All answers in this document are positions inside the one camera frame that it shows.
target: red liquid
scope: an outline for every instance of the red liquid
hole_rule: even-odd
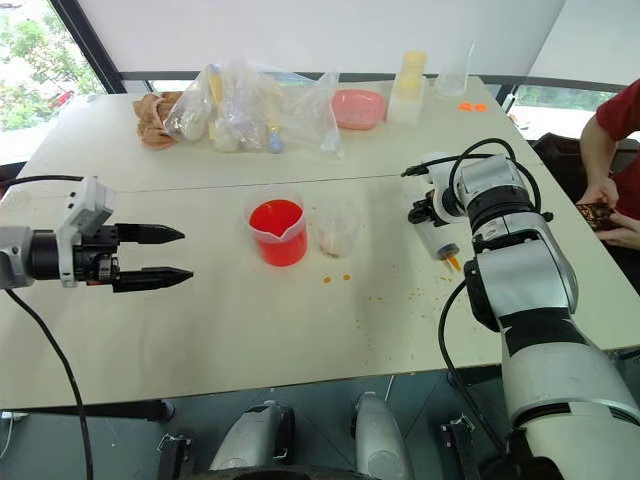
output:
[[[251,214],[249,224],[256,230],[270,232],[280,237],[302,216],[302,209],[289,200],[271,200],[263,203]],[[265,262],[277,267],[292,265],[304,257],[307,251],[307,227],[291,240],[268,243],[256,239]]]

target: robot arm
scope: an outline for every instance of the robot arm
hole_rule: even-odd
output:
[[[164,225],[104,225],[115,208],[115,194],[86,177],[66,199],[61,225],[53,230],[27,226],[0,227],[0,289],[27,287],[34,280],[60,279],[63,287],[78,282],[131,292],[170,287],[193,272],[172,267],[121,271],[120,242],[167,243],[184,234]]]
[[[514,429],[508,453],[518,465],[512,478],[527,478],[522,466],[531,459],[554,465],[560,476],[553,478],[635,478],[640,410],[606,355],[571,319],[578,286],[547,225],[552,217],[536,211],[515,165],[502,155],[460,169],[459,202],[448,190],[450,164],[434,167],[431,217],[468,218],[475,256],[464,273],[471,308],[502,336]]]

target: white wall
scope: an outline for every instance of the white wall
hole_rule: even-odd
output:
[[[640,0],[567,0],[531,76],[621,85],[640,78]]]
[[[120,71],[200,70],[232,57],[293,71],[437,73],[460,35],[471,71],[526,75],[564,0],[80,0]]]

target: person's hand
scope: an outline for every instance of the person's hand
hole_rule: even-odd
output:
[[[581,203],[606,203],[609,208],[616,208],[618,203],[618,187],[609,177],[605,177],[596,182],[589,182],[589,186],[578,200]]]
[[[596,232],[598,238],[614,247],[640,250],[640,220],[634,220],[619,213],[614,213],[609,218],[621,228]]]

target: phone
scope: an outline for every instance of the phone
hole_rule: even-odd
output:
[[[585,203],[576,205],[576,208],[594,232],[620,228],[620,225],[609,219],[609,216],[615,212],[606,203]]]

